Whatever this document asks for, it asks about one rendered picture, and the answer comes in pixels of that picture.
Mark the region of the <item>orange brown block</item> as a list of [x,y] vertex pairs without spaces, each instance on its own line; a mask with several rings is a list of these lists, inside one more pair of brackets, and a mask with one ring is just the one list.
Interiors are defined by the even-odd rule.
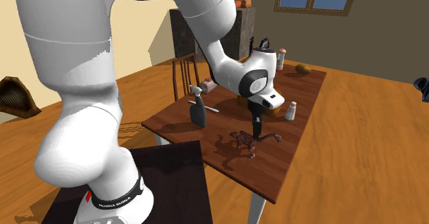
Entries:
[[[242,96],[237,96],[236,97],[236,103],[240,106],[240,107],[245,107],[248,108],[248,99],[244,98]],[[275,109],[266,109],[266,111],[263,113],[263,115],[266,115],[268,117],[276,117],[277,114],[280,112],[282,107],[277,107]]]

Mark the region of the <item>dark robot stand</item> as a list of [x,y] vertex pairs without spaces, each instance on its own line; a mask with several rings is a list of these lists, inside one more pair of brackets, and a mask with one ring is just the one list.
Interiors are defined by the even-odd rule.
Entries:
[[198,141],[131,150],[154,206],[143,224],[213,224]]

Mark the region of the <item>brown dinosaur figure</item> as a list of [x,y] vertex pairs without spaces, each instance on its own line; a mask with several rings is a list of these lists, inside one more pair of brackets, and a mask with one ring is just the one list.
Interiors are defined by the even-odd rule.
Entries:
[[262,137],[255,137],[251,135],[250,133],[247,133],[245,131],[238,132],[230,132],[229,130],[225,130],[229,136],[235,138],[236,140],[236,149],[239,149],[240,145],[246,145],[248,151],[250,152],[250,157],[254,158],[256,155],[254,153],[254,149],[256,148],[256,145],[263,140],[273,137],[277,142],[282,142],[282,137],[280,135],[277,135],[275,133],[270,133],[267,135],[264,135]]

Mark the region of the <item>brown wooden table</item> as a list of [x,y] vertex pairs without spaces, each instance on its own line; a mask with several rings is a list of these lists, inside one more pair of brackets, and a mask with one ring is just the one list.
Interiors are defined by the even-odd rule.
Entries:
[[[252,191],[247,224],[258,224],[265,203],[277,201],[325,76],[325,72],[315,69],[302,76],[293,65],[284,65],[276,72],[274,86],[285,103],[276,117],[263,117],[262,134],[275,133],[282,142],[273,137],[263,140],[256,145],[254,158],[246,146],[236,149],[226,132],[251,133],[252,116],[236,103],[236,95],[223,87],[202,96],[206,106],[219,110],[208,111],[205,128],[190,121],[188,100],[193,96],[184,96],[143,121],[142,126],[152,131],[159,143],[198,140],[206,164]],[[293,101],[297,103],[296,115],[289,121],[285,114]]]

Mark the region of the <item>white shaker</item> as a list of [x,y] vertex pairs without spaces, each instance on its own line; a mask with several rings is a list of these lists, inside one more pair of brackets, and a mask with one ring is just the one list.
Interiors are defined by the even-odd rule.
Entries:
[[289,120],[289,121],[294,120],[295,115],[296,115],[296,105],[297,105],[297,103],[294,102],[294,101],[290,103],[290,105],[288,107],[288,110],[287,110],[287,112],[285,114],[285,119],[286,120]]

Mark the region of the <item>pale shaker with brown cap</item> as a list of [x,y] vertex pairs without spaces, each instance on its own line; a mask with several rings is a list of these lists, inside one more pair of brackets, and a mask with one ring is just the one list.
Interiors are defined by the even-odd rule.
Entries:
[[283,69],[284,58],[285,58],[286,50],[284,48],[280,48],[278,50],[278,58],[276,62],[276,70],[280,71]]

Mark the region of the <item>white stick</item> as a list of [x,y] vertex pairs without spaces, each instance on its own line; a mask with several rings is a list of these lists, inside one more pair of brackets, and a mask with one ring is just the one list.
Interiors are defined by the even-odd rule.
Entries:
[[[192,100],[188,100],[188,102],[189,103],[192,103],[192,104],[196,104],[196,102],[195,101],[192,101]],[[214,108],[212,108],[212,107],[207,107],[207,106],[205,106],[205,105],[203,105],[206,109],[208,109],[208,110],[210,110],[210,111],[213,111],[213,112],[215,112],[215,113],[218,113],[219,112],[219,110],[218,109],[214,109]]]

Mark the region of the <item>dark brown basket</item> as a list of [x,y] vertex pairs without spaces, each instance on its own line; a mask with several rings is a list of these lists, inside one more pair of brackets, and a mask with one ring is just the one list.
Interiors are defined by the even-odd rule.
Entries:
[[0,112],[28,119],[41,110],[19,78],[6,76],[0,81]]

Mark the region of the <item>black spray bottle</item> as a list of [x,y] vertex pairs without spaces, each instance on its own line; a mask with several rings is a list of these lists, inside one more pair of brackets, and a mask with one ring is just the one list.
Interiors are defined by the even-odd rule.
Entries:
[[190,86],[192,93],[195,95],[195,103],[190,107],[191,122],[201,128],[206,127],[206,108],[201,98],[202,89],[194,85]]

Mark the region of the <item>brown wooden chair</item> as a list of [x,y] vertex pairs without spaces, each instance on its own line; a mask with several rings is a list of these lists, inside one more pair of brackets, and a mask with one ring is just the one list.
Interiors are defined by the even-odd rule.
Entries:
[[181,69],[180,73],[181,73],[184,95],[188,95],[191,92],[190,85],[192,83],[192,80],[190,78],[190,59],[192,59],[192,64],[194,67],[195,82],[197,83],[197,85],[199,85],[200,83],[195,53],[187,54],[180,58],[172,59],[173,93],[174,93],[175,101],[178,101],[179,99],[178,91],[177,91],[176,63],[179,63],[179,66]]

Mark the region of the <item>dark blue object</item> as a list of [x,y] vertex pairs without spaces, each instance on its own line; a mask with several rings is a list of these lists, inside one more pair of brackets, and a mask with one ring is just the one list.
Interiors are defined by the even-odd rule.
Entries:
[[422,101],[429,102],[429,78],[421,77],[413,83],[414,87],[422,93]]

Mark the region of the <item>pinkish brown bread roll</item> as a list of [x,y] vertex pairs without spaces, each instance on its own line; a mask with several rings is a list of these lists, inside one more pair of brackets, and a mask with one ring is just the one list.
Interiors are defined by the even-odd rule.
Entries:
[[204,92],[204,93],[209,93],[210,91],[212,91],[213,89],[215,89],[217,87],[217,84],[211,79],[211,78],[206,78],[205,80],[203,80],[200,84],[199,84],[199,88]]

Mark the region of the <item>dark cabinet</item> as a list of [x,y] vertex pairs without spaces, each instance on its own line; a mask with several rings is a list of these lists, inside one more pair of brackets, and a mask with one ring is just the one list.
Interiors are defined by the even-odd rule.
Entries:
[[[196,61],[204,60],[193,33],[178,9],[169,10],[175,58],[194,53]],[[220,40],[227,56],[235,60],[245,58],[250,51],[250,39],[254,36],[256,8],[237,8],[231,30]]]

